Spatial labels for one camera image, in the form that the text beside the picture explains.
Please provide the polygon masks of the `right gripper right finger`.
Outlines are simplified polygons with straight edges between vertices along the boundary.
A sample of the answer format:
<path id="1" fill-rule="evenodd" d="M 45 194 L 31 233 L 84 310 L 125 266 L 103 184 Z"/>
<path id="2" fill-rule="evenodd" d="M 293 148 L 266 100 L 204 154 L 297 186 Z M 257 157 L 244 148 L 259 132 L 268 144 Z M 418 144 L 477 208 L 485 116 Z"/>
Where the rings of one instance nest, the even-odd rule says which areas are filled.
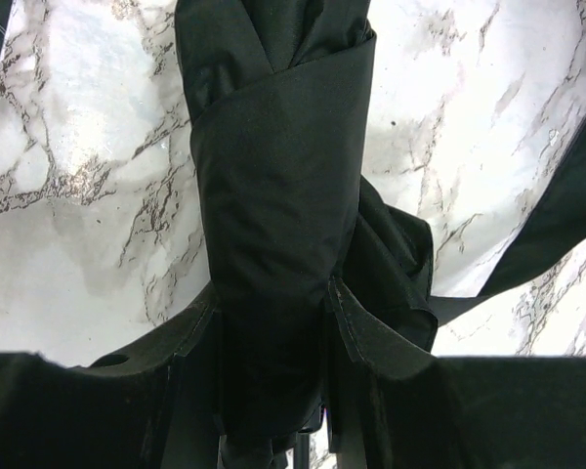
<path id="1" fill-rule="evenodd" d="M 326 323 L 340 467 L 586 468 L 586 358 L 437 358 L 339 280 Z"/>

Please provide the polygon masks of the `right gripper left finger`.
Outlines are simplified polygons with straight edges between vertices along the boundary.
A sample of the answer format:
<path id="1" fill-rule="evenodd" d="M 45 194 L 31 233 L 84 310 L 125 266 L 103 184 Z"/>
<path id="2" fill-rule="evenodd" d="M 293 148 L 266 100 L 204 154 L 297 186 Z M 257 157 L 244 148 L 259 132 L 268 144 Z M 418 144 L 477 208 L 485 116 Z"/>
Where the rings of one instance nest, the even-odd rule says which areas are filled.
<path id="1" fill-rule="evenodd" d="M 216 300 L 88 367 L 0 353 L 0 468 L 213 468 Z"/>

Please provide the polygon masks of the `black folding umbrella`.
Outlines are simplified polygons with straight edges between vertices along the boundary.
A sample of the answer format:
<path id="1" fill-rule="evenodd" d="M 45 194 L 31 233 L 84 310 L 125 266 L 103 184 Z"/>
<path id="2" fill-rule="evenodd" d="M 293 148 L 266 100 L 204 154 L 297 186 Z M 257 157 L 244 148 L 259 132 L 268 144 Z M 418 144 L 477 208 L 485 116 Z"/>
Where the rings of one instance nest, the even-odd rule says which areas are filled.
<path id="1" fill-rule="evenodd" d="M 586 237 L 586 118 L 480 293 L 431 293 L 429 225 L 363 178 L 365 1 L 181 1 L 177 56 L 222 315 L 222 468 L 279 468 L 321 398 L 329 286 L 432 355 L 440 324 Z"/>

